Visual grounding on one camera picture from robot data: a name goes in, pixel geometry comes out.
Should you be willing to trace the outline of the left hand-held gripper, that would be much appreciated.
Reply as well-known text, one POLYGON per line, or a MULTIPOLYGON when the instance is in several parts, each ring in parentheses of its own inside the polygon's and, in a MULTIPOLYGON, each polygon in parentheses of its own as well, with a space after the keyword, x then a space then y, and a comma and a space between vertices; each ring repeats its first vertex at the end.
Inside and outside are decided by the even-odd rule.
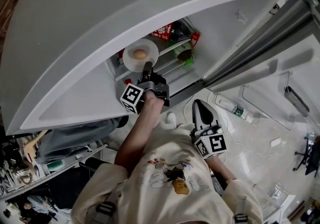
POLYGON ((129 83, 120 97, 124 108, 134 114, 139 114, 145 104, 145 94, 151 91, 164 101, 164 106, 170 106, 170 88, 166 80, 153 72, 153 64, 147 61, 144 64, 141 78, 136 84, 129 83))

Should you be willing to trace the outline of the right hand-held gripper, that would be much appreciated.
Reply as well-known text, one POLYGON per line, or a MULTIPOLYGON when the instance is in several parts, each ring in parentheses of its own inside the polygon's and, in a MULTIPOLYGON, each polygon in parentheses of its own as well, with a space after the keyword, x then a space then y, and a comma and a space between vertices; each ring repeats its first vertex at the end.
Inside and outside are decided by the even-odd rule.
POLYGON ((191 141, 203 159, 226 152, 223 128, 219 124, 217 111, 211 105, 195 99, 192 103, 192 121, 197 130, 194 128, 190 133, 191 141))

